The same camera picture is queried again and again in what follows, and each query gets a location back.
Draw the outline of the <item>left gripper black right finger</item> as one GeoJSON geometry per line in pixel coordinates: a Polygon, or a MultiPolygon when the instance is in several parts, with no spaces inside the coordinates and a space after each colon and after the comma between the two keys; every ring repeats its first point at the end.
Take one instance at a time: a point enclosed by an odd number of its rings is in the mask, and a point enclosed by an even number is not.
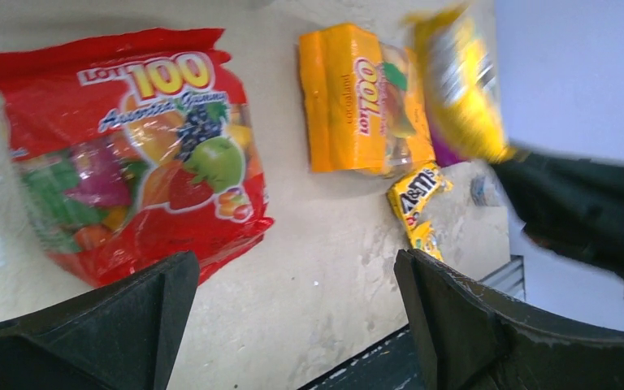
{"type": "Polygon", "coordinates": [[[539,309],[416,249],[394,265],[429,389],[624,389],[624,331],[539,309]]]}

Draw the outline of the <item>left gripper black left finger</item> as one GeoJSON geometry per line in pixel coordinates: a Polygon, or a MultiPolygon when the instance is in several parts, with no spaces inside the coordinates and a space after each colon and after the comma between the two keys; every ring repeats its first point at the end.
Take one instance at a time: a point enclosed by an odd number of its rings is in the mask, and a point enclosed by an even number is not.
{"type": "Polygon", "coordinates": [[[164,389],[198,286],[191,252],[0,322],[0,389],[164,389]]]}

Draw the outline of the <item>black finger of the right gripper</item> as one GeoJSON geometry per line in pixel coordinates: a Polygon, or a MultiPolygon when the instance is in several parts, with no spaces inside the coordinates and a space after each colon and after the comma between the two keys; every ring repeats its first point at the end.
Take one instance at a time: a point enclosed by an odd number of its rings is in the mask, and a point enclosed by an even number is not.
{"type": "Polygon", "coordinates": [[[526,152],[492,170],[531,240],[624,279],[624,165],[526,152]]]}

